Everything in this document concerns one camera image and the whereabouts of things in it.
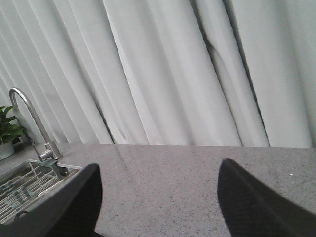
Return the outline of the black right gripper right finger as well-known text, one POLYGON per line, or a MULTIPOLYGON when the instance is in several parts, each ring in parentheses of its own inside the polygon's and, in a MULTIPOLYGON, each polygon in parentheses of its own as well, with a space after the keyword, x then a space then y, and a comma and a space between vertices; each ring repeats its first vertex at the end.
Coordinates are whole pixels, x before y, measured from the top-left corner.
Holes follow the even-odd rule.
POLYGON ((221 163, 217 197, 233 237, 314 237, 316 216, 259 181, 232 159, 221 163))

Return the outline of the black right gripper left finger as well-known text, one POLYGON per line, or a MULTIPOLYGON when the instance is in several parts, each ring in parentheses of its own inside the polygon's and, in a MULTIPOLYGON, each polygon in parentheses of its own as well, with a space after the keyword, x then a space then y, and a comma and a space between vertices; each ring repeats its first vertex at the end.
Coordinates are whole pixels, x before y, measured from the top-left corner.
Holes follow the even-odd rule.
POLYGON ((61 190, 26 215, 1 225, 2 237, 97 237, 102 204, 100 168, 90 164, 61 190))

